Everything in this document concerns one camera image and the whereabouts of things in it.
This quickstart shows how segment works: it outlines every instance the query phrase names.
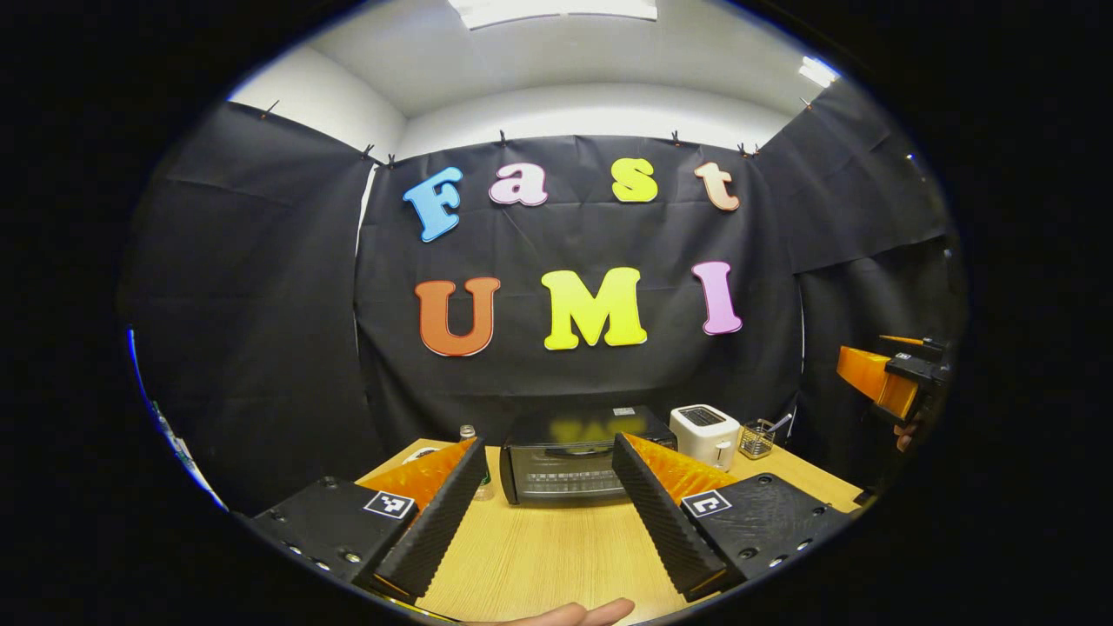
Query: white toaster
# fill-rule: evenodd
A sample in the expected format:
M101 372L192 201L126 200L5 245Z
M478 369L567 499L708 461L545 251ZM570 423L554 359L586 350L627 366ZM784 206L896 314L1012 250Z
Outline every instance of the white toaster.
M707 404L669 411L669 430L677 436L677 451L701 463L728 471L735 460L738 421Z

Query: blue letter f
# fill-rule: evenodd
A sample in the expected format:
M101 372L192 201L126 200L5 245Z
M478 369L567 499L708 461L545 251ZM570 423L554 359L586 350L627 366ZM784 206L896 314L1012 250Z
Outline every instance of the blue letter f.
M452 183L459 183L463 177L464 174L459 168L446 167L402 196L402 199L413 204L417 209L417 217L424 226L421 241L429 243L460 223L460 216L450 215L444 207L460 206L460 192L452 186ZM444 186L441 187L441 193L437 193L436 186L441 184Z

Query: white ceiling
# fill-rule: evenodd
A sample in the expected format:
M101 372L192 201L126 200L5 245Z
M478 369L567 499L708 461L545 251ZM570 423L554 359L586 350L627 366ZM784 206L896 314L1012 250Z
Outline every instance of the white ceiling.
M643 82L749 100L787 116L820 87L806 51L717 0L658 0L658 20L535 18L469 31L446 0L372 2L309 46L412 118L492 94Z

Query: table surface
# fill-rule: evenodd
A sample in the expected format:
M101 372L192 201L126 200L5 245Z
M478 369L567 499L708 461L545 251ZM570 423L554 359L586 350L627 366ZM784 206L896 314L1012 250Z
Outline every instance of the table surface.
M398 467L418 448L445 446L451 443L418 439L359 480ZM499 479L499 448L487 446L486 454L494 498L469 507L429 591L416 603L420 608L465 622L501 622L572 601L593 608L624 597L636 605L615 624L624 626L696 604L672 586L632 503L511 506ZM854 499L861 489L791 452L776 447L750 460L735 451L730 475L745 479L761 472L779 476L839 511L858 508Z

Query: ceiling light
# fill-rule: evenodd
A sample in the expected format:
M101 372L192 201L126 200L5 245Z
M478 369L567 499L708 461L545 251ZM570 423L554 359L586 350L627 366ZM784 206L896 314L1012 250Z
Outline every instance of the ceiling light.
M595 14L657 20L656 0L449 0L470 30L525 18Z
M800 66L800 75L824 88L829 87L831 81L838 78L835 70L811 57L804 57L804 65Z

